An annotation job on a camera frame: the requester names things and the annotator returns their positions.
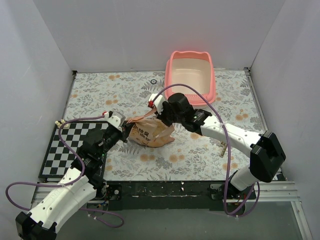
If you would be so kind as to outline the orange cat litter bag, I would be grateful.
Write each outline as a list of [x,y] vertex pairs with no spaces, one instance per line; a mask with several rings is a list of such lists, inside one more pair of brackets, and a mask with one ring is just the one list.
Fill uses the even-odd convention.
[[151,117],[156,112],[153,108],[145,115],[127,119],[128,123],[133,124],[129,134],[130,140],[150,148],[159,148],[175,140],[171,136],[175,127],[166,126],[160,119]]

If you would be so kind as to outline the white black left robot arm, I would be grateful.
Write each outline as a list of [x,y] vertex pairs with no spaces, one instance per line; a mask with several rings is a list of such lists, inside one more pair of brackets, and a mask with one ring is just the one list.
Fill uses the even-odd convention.
[[133,124],[111,124],[105,130],[89,129],[77,149],[77,157],[53,190],[28,212],[15,218],[23,240],[54,240],[67,220],[84,204],[106,196],[106,183],[98,174],[104,156],[118,141],[126,142]]

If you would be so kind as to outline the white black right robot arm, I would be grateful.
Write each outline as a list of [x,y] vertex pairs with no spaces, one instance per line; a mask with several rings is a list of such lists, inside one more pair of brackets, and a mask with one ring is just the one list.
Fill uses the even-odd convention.
[[272,131],[261,134],[229,123],[222,124],[210,112],[194,109],[182,93],[175,93],[168,99],[152,94],[148,105],[156,109],[157,118],[168,127],[174,123],[181,124],[191,133],[230,143],[231,147],[249,157],[249,165],[237,170],[228,179],[226,192],[232,199],[239,198],[245,189],[256,182],[271,182],[286,159]]

